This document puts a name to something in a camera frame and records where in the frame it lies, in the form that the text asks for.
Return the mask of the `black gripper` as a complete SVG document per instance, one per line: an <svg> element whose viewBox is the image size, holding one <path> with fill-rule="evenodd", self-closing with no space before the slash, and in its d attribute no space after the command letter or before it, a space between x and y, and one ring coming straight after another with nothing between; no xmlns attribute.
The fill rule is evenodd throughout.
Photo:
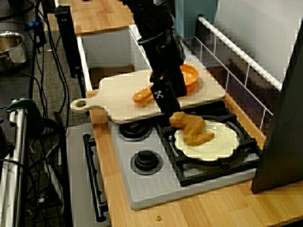
<svg viewBox="0 0 303 227"><path fill-rule="evenodd" d="M158 107L163 114L172 116L180 111L177 97L187 94L187 88L180 66L167 62L150 63L152 73L150 82L151 92Z"/></svg>

